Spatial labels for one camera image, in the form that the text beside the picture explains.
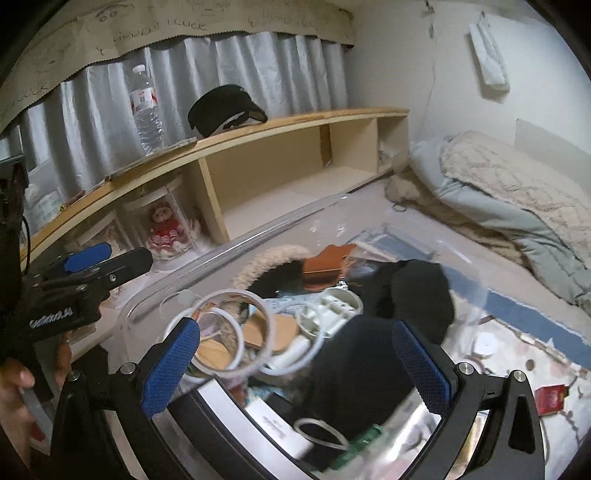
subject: blue textured pad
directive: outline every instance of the blue textured pad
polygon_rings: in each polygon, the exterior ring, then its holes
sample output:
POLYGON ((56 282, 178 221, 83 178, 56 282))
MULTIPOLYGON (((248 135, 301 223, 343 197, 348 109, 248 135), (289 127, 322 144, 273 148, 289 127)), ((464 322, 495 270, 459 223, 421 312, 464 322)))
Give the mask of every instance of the blue textured pad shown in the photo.
POLYGON ((450 384, 404 322, 395 322, 392 342, 428 410, 445 415, 451 400, 450 384))
POLYGON ((81 272, 85 268, 109 259, 111 253, 111 246, 106 242, 88 247, 80 253, 70 255, 64 263, 64 270, 68 273, 81 272))
POLYGON ((151 419, 164 411, 188 364, 199 347, 201 338, 199 325, 194 320, 186 322, 168 350, 144 383, 142 411, 151 419))

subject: white wall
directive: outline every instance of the white wall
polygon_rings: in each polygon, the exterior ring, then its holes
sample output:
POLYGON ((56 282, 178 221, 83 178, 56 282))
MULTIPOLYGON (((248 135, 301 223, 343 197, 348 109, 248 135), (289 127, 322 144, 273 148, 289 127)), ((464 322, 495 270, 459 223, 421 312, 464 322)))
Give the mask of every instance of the white wall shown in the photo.
POLYGON ((351 105, 410 108, 411 140, 475 129, 513 144, 522 118, 591 153, 591 82, 568 45, 525 1, 485 2, 502 9, 433 0, 427 15, 424 1, 367 2, 356 11, 358 39, 346 54, 351 105), (468 25, 482 10, 505 59, 506 95, 482 84, 475 63, 468 25))

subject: plastic bottle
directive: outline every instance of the plastic bottle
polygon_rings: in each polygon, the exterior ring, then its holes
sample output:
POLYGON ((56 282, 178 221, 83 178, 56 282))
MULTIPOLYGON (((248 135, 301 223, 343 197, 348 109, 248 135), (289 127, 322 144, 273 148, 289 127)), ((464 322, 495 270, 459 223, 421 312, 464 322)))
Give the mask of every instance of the plastic bottle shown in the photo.
POLYGON ((164 146, 160 107, 154 82, 146 73, 146 66, 136 65, 133 72, 131 82, 133 91, 129 95, 131 109, 138 129, 139 140, 144 152, 148 155, 164 146))

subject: curtain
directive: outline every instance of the curtain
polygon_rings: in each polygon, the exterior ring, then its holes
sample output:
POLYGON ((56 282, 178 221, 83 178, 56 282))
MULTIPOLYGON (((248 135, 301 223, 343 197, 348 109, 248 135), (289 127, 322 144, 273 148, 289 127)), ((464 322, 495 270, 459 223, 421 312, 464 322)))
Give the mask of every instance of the curtain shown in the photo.
POLYGON ((139 159, 129 76, 140 63, 154 79, 167 145, 199 138, 187 122, 189 109, 226 83, 242 85, 270 118, 347 107, 340 44, 271 32, 177 37, 62 82, 5 131, 0 158, 22 149, 29 169, 50 161, 63 200, 139 159))

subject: black cap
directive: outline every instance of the black cap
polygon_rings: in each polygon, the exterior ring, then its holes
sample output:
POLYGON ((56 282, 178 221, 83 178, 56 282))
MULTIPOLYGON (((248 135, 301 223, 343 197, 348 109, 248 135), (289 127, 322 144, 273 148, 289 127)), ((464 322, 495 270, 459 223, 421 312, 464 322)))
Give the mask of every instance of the black cap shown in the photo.
POLYGON ((196 128, 204 138, 221 125, 224 129, 238 127, 249 118, 263 123, 268 120, 267 114, 252 101, 248 92, 240 85, 232 84, 209 90, 193 104, 187 117, 191 129, 196 128), (239 117, 228 122, 239 113, 239 117))

